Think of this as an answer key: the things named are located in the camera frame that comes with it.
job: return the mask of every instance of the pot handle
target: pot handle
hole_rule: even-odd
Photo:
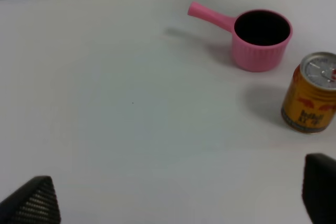
[[[188,15],[208,21],[216,26],[219,26],[229,31],[230,33],[234,29],[234,24],[236,21],[236,18],[225,16],[221,13],[215,12],[214,10],[202,6],[197,2],[191,3],[188,10]]]

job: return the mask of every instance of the pink saucepan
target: pink saucepan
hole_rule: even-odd
[[[193,2],[188,15],[232,33],[235,62],[252,72],[263,72],[277,66],[293,33],[288,19],[270,10],[250,10],[238,17],[228,17]]]

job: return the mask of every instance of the gold can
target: gold can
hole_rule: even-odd
[[[284,121],[297,131],[325,130],[336,112],[336,55],[307,55],[293,74],[281,108]]]

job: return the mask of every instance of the silver can top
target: silver can top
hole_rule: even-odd
[[[312,85],[336,91],[336,55],[330,52],[315,52],[303,58],[300,64],[303,77]]]

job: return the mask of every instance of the table surface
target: table surface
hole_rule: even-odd
[[[230,34],[187,16],[268,8],[293,39],[270,72],[238,69]],[[63,223],[309,223],[304,156],[335,126],[287,127],[295,67],[336,52],[334,0],[0,2],[0,197],[51,175]]]

